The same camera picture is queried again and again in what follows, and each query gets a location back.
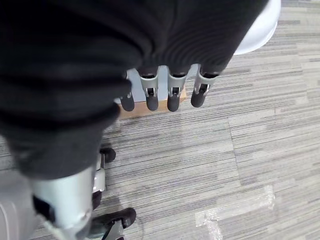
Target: wooden block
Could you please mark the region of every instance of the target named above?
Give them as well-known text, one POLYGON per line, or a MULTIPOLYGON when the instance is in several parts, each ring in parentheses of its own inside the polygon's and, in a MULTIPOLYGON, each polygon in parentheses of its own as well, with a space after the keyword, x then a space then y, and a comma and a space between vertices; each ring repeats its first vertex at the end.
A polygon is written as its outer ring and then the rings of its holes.
MULTIPOLYGON (((180 103, 183 102, 187 98, 186 90, 183 89, 181 96, 180 96, 180 103)), ((147 108, 147 104, 145 101, 138 101, 134 103, 134 109, 132 111, 125 111, 121 104, 119 104, 121 113, 119 119, 130 119, 130 118, 137 118, 142 116, 148 116, 158 113, 169 112, 167 108, 167 100, 159 101, 159 107, 156 111, 150 111, 147 108)))

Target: gray carpet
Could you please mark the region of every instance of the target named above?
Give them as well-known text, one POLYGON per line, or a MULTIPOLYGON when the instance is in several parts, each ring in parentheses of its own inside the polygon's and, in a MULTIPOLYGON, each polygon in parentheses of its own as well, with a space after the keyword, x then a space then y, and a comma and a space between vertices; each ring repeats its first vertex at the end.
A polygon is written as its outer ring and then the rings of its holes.
MULTIPOLYGON (((320 3, 284 0, 272 39, 235 56, 203 107, 190 104, 191 77, 178 112, 105 131, 117 157, 94 214, 134 207, 128 240, 213 239, 196 227, 208 209, 233 209, 217 222, 224 240, 319 240, 319 76, 320 3), (255 208, 265 186, 273 208, 255 208)), ((1 151, 0 169, 10 169, 1 151)), ((32 238, 53 239, 43 228, 32 238)))

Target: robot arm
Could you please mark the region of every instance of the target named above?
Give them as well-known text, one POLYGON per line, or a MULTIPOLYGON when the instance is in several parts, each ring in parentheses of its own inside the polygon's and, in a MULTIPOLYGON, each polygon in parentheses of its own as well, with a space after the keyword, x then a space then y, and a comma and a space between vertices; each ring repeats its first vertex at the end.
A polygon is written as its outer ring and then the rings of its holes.
MULTIPOLYGON (((178 98, 185 71, 179 75, 179 70, 177 79, 174 69, 206 66, 209 75, 200 72, 194 87, 192 104, 199 107, 211 85, 210 74, 224 70, 266 3, 1 3, 0 134, 30 186, 28 204, 35 199, 36 212, 58 239, 82 240, 90 230, 102 132, 119 115, 114 99, 131 92, 123 73, 169 66, 175 79, 168 94, 172 88, 178 98)), ((157 75, 150 74, 152 81, 149 72, 141 76, 146 97, 154 100, 157 75)))

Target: robotic finger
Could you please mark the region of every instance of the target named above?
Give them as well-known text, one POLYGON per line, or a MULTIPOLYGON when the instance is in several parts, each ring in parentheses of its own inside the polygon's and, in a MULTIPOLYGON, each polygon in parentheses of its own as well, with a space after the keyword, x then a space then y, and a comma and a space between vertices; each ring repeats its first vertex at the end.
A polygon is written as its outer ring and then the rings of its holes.
POLYGON ((159 106, 158 67, 141 67, 137 71, 145 94, 146 106, 150 111, 155 111, 159 106))
MULTIPOLYGON (((128 79, 127 72, 125 72, 124 77, 128 79)), ((121 96, 120 101, 121 101, 121 106, 125 111, 131 112, 133 109, 135 109, 135 101, 134 101, 132 92, 129 92, 125 96, 121 96)))
POLYGON ((199 108, 204 104, 209 89, 216 81, 216 77, 220 75, 220 71, 211 67, 200 66, 196 73, 191 104, 195 108, 199 108))
POLYGON ((179 108, 180 95, 185 86, 185 81, 190 67, 169 68, 168 67, 168 99, 167 107, 171 112, 179 108))

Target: tape on floor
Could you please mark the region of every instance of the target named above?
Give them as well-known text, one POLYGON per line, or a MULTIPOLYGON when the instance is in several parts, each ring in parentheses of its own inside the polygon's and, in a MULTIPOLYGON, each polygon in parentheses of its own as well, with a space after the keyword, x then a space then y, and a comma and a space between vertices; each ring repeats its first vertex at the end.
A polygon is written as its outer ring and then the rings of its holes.
POLYGON ((219 220, 246 214, 261 208, 273 209, 275 198, 272 185, 267 185, 264 187, 264 193, 262 194, 247 197, 225 206, 197 212, 195 214, 195 225, 196 227, 206 225, 211 240, 222 240, 223 235, 218 224, 219 220))

